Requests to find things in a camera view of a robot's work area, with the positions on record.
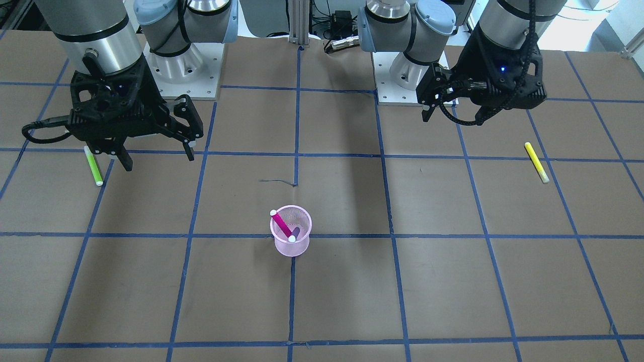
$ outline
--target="marker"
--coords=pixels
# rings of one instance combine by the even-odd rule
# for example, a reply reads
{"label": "marker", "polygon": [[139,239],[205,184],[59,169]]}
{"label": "marker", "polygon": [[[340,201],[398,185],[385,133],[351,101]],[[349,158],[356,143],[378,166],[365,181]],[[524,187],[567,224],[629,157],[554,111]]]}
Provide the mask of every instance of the marker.
{"label": "marker", "polygon": [[286,225],[286,223],[284,222],[284,220],[282,220],[282,218],[281,218],[281,216],[278,214],[277,210],[271,210],[271,211],[270,211],[270,217],[272,217],[272,218],[273,218],[273,220],[275,221],[275,223],[279,226],[279,228],[280,228],[280,229],[282,229],[282,232],[284,233],[284,235],[285,235],[287,238],[288,238],[289,236],[291,236],[291,231],[290,231],[289,227]]}
{"label": "marker", "polygon": [[541,177],[541,181],[544,184],[547,184],[550,182],[550,179],[548,178],[548,175],[545,173],[544,167],[541,166],[541,161],[539,161],[539,158],[536,156],[535,150],[532,148],[532,145],[530,142],[526,142],[524,144],[524,147],[526,148],[527,154],[530,155],[530,159],[532,160],[533,165],[535,165],[536,172],[539,173],[539,176]]}
{"label": "marker", "polygon": [[96,186],[103,186],[103,178],[100,175],[99,166],[96,165],[94,155],[92,155],[88,146],[83,147],[83,150],[85,150],[85,156],[87,156],[87,162],[90,164],[91,174],[94,176]]}

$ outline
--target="white mounting plate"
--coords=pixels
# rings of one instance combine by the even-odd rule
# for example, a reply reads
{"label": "white mounting plate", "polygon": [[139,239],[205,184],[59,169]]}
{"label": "white mounting plate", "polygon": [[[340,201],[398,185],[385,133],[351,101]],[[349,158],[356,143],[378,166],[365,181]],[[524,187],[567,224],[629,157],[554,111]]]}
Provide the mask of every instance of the white mounting plate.
{"label": "white mounting plate", "polygon": [[[416,91],[406,90],[396,84],[389,74],[393,60],[398,55],[397,52],[377,52],[372,53],[374,59],[374,77],[375,85],[378,88],[378,103],[383,106],[417,106]],[[448,66],[445,52],[440,56],[440,65]],[[446,102],[446,104],[458,104],[459,100]]]}
{"label": "white mounting plate", "polygon": [[[175,99],[182,94],[188,94],[194,100],[216,100],[219,93],[219,82],[222,74],[223,49],[221,43],[194,43],[205,59],[207,68],[199,77],[187,83],[168,83],[152,72],[156,86],[164,99]],[[150,54],[150,45],[146,44],[143,54]]]}

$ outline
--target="magenta marker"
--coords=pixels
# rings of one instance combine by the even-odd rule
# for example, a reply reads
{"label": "magenta marker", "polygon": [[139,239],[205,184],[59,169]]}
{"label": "magenta marker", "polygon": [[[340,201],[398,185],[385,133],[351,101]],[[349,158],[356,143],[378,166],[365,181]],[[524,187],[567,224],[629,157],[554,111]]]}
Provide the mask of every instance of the magenta marker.
{"label": "magenta marker", "polygon": [[289,227],[286,225],[284,220],[282,220],[282,218],[278,214],[277,210],[271,210],[270,211],[270,217],[272,217],[273,220],[275,221],[275,224],[277,224],[279,226],[279,228],[282,229],[282,232],[284,232],[284,235],[286,235],[287,238],[289,236],[291,236],[291,231],[290,231]]}

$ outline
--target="blue cap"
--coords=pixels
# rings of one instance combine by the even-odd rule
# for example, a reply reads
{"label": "blue cap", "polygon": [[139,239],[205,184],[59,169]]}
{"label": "blue cap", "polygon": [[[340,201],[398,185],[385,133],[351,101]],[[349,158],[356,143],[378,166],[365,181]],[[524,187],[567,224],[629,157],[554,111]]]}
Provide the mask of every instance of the blue cap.
{"label": "blue cap", "polygon": [[451,35],[456,23],[454,10],[441,0],[419,0],[416,12],[431,29],[442,35]]}
{"label": "blue cap", "polygon": [[175,8],[177,0],[135,0],[134,13],[141,25],[155,23]]}

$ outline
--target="metal post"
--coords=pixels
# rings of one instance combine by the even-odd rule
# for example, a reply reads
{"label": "metal post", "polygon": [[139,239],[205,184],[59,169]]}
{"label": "metal post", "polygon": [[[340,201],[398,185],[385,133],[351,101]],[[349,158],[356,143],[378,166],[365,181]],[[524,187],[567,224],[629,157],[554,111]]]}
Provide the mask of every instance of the metal post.
{"label": "metal post", "polygon": [[308,28],[310,24],[310,0],[289,1],[289,42],[308,46]]}
{"label": "metal post", "polygon": [[633,58],[633,54],[635,54],[642,45],[644,45],[644,28],[640,30],[639,33],[635,35],[628,44],[626,44],[626,46],[624,46],[624,49],[620,52],[621,57],[624,59]]}

